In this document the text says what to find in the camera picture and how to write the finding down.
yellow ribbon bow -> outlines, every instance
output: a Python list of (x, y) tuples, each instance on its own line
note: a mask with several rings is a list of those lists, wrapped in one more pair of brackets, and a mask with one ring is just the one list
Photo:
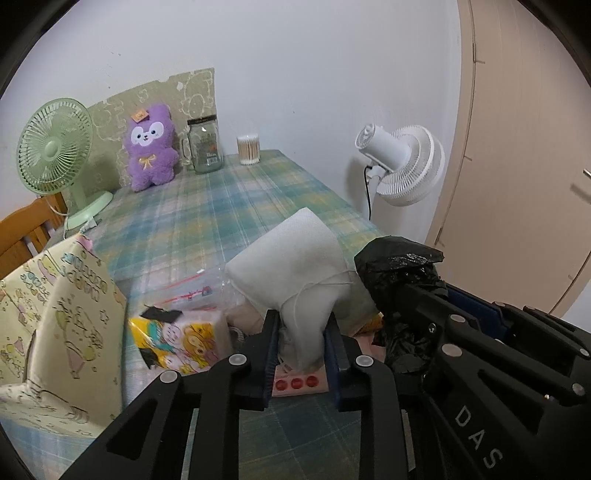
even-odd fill
[(149, 157), (141, 157), (138, 162), (145, 170), (146, 168), (152, 168), (152, 164), (150, 163), (152, 160), (156, 160), (156, 155), (152, 154)]

table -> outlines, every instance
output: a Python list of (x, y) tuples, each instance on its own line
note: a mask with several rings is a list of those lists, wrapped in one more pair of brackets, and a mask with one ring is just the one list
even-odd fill
[[(146, 292), (183, 278), (196, 266), (228, 262), (303, 207), (335, 233), (351, 268), (355, 254), (380, 236), (375, 225), (278, 150), (261, 152), (261, 162), (250, 167), (231, 155), (216, 172), (183, 171), (171, 183), (140, 193), (120, 189), (87, 236), (133, 314)], [(128, 332), (125, 404), (148, 382), (149, 372)], [(328, 394), (273, 399), (262, 413), (242, 412), (240, 478), (356, 479), (359, 420), (358, 412), (338, 413)], [(38, 480), (58, 478), (90, 444), (9, 421), (3, 426)]]

jar lid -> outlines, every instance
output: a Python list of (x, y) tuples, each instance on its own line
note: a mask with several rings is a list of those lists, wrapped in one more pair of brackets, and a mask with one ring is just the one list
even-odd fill
[(205, 122), (213, 122), (215, 120), (217, 120), (217, 115), (208, 115), (201, 118), (192, 118), (191, 120), (187, 120), (187, 125), (204, 124)]

fan base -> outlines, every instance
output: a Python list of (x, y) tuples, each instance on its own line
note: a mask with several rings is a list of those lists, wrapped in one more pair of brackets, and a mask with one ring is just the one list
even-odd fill
[(111, 192), (99, 192), (90, 198), (90, 202), (79, 212), (67, 218), (67, 229), (72, 230), (84, 225), (88, 220), (98, 215), (113, 199)]

black plastic bag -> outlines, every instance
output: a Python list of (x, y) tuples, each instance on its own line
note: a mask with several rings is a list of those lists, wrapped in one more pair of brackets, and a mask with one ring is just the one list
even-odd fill
[(355, 255), (355, 268), (376, 307), (384, 315), (397, 311), (394, 297), (399, 287), (415, 284), (427, 290), (445, 289), (434, 263), (443, 253), (401, 236), (376, 238)]
[(423, 372), (433, 353), (433, 339), (410, 328), (399, 314), (384, 317), (384, 327), (375, 334), (373, 344), (385, 348), (384, 363), (397, 374)]

